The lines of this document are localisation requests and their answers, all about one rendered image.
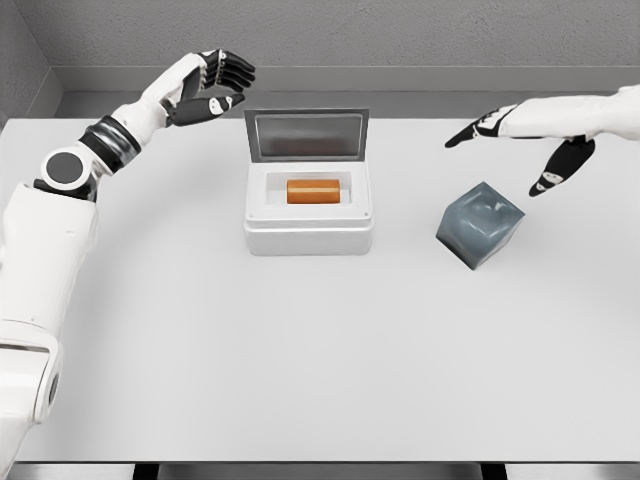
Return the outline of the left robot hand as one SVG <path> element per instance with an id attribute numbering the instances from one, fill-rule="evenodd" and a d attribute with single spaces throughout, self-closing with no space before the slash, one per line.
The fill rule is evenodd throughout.
<path id="1" fill-rule="evenodd" d="M 161 74 L 142 94 L 159 128 L 207 122 L 245 100 L 256 68 L 224 49 L 189 53 Z"/>

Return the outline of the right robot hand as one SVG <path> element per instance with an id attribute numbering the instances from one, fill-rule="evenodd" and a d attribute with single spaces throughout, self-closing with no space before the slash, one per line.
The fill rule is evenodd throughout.
<path id="1" fill-rule="evenodd" d="M 561 141 L 529 195 L 539 196 L 572 177 L 595 152 L 602 132 L 593 96 L 534 98 L 495 109 L 471 122 L 446 143 L 447 149 L 476 137 L 557 138 Z"/>

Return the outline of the grey translucent cube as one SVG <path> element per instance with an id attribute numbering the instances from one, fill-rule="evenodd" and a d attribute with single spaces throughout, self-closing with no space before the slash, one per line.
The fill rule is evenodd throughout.
<path id="1" fill-rule="evenodd" d="M 476 270 L 511 239 L 525 213 L 481 182 L 444 211 L 436 238 L 471 270 Z"/>

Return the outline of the orange block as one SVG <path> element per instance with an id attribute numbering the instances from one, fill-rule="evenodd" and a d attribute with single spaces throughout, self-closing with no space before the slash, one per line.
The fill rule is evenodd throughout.
<path id="1" fill-rule="evenodd" d="M 340 182 L 337 179 L 290 179 L 286 200 L 288 204 L 339 204 Z"/>

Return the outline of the white box with open lid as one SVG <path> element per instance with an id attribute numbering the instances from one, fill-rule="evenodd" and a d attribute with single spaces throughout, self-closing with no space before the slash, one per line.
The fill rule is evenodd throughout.
<path id="1" fill-rule="evenodd" d="M 366 108 L 251 109 L 244 228 L 256 256 L 362 255 L 373 236 Z"/>

